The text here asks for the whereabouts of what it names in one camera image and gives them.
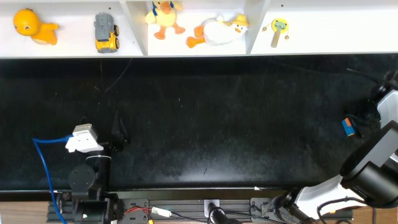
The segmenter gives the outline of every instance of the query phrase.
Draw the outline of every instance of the wooden surface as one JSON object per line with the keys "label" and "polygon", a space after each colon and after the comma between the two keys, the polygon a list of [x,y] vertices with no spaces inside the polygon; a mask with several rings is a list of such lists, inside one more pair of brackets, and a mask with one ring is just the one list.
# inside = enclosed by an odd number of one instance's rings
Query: wooden surface
{"label": "wooden surface", "polygon": [[[48,202],[0,202],[0,224],[43,224],[46,221]],[[398,224],[396,208],[378,209],[377,224]],[[369,207],[354,211],[352,224],[373,224],[373,210]],[[156,224],[171,224],[170,222],[156,222]],[[181,222],[181,224],[196,224],[195,222]]]}

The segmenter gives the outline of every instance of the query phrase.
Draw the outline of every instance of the black tabletop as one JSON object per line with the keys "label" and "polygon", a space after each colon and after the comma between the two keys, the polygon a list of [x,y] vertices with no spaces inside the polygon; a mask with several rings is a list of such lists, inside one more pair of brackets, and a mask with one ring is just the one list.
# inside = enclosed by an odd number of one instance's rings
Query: black tabletop
{"label": "black tabletop", "polygon": [[[111,190],[318,184],[364,141],[341,121],[374,83],[346,69],[382,76],[397,57],[132,59],[120,77],[128,63],[0,61],[0,190],[48,189],[31,138],[87,121],[106,141],[116,111],[131,143],[112,156]],[[85,155],[40,146],[55,189],[69,189]]]}

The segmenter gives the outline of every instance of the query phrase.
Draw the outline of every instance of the yellow and gray toy truck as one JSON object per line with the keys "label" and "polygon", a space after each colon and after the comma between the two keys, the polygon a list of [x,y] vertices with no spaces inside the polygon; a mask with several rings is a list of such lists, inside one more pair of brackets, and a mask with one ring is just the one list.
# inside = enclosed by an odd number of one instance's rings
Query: yellow and gray toy truck
{"label": "yellow and gray toy truck", "polygon": [[99,53],[117,52],[119,48],[119,27],[107,13],[95,15],[95,45]]}

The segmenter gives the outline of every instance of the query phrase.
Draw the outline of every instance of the plush duck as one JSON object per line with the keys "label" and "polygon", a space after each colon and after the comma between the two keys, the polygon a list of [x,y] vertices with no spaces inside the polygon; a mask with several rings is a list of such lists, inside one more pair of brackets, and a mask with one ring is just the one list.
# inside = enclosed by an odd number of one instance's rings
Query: plush duck
{"label": "plush duck", "polygon": [[31,9],[23,9],[14,16],[14,26],[20,35],[30,36],[38,44],[57,43],[54,30],[58,29],[56,24],[46,24]]}
{"label": "plush duck", "polygon": [[224,22],[224,17],[208,19],[203,26],[195,28],[195,37],[188,37],[187,45],[194,48],[197,44],[207,43],[212,46],[228,44],[242,37],[248,30],[246,16],[239,14],[232,22]]}
{"label": "plush duck", "polygon": [[176,10],[182,10],[182,5],[179,2],[171,1],[153,1],[153,8],[148,13],[145,20],[148,24],[156,22],[160,26],[160,31],[155,33],[155,37],[159,40],[166,38],[166,28],[173,27],[176,34],[182,34],[185,32],[183,27],[178,26]]}

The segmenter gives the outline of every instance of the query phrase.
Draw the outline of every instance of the wooden handle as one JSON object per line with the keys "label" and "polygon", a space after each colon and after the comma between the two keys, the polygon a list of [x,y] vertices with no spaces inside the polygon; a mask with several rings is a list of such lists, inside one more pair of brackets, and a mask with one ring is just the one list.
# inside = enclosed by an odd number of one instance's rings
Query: wooden handle
{"label": "wooden handle", "polygon": [[278,40],[280,36],[280,30],[277,30],[274,34],[274,38],[272,38],[271,47],[276,48],[278,45]]}

